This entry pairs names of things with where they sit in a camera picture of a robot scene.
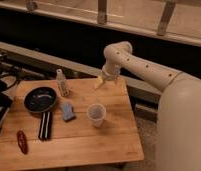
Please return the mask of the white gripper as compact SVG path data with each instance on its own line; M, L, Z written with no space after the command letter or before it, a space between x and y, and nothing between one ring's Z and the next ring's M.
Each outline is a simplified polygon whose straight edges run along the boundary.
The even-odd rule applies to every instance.
M116 80L120 75L120 68L115 66L112 69L108 69L106 66L102 67L102 74L98 76L94 83L94 88L98 89L101 87L105 81L113 81Z

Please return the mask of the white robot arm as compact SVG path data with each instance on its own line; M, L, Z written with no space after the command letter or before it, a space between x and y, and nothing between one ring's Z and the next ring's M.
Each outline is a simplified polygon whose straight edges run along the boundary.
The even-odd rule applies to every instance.
M104 48L103 80L122 68L162 92L158 104L156 171L201 171L201 79L132 54L130 42Z

